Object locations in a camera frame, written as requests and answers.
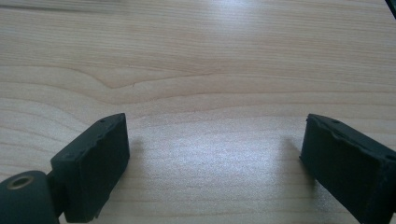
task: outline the black rubber block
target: black rubber block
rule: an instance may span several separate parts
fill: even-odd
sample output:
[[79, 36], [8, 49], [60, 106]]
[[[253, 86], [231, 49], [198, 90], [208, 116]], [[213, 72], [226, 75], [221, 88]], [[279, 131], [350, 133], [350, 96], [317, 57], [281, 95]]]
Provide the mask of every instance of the black rubber block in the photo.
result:
[[68, 222], [98, 216], [130, 157], [124, 114], [100, 119], [51, 159], [53, 175], [65, 185]]
[[338, 120], [310, 114], [300, 159], [360, 223], [390, 222], [396, 152]]

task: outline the wooden table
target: wooden table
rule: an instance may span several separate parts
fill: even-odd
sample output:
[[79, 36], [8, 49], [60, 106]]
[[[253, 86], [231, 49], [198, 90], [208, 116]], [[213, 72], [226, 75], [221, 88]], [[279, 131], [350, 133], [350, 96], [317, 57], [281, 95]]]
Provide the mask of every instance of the wooden table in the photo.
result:
[[124, 112], [93, 223], [358, 223], [298, 157], [308, 113], [396, 149], [385, 1], [71, 2], [0, 1], [0, 180]]

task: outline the light wood surface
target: light wood surface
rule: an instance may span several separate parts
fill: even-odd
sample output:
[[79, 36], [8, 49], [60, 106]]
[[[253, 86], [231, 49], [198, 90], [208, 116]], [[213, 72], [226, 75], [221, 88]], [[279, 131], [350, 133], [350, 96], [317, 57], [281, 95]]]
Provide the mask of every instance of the light wood surface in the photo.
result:
[[126, 113], [132, 158], [93, 223], [358, 223], [299, 162], [306, 115], [396, 149], [385, 1], [0, 5], [0, 181]]

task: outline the metal ring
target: metal ring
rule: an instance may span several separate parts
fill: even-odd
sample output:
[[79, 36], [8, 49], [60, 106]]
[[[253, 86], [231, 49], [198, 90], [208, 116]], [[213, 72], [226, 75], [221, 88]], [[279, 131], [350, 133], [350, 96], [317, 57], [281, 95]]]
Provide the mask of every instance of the metal ring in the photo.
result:
[[33, 182], [35, 178], [32, 175], [22, 175], [15, 178], [7, 184], [8, 189], [21, 189]]

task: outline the hole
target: hole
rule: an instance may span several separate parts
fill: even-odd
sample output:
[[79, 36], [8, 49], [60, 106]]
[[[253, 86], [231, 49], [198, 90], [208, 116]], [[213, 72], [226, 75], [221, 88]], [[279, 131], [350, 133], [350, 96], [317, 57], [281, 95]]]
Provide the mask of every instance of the hole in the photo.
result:
[[21, 188], [24, 188], [25, 186], [27, 186], [30, 183], [32, 183], [33, 179], [35, 179], [35, 178], [32, 177], [31, 175], [20, 176], [20, 177], [18, 177], [16, 179], [11, 180], [8, 183], [7, 188], [8, 189], [21, 189]]
[[391, 161], [396, 161], [396, 157], [394, 157], [394, 156], [388, 155], [385, 158], [387, 158], [388, 160], [391, 160]]

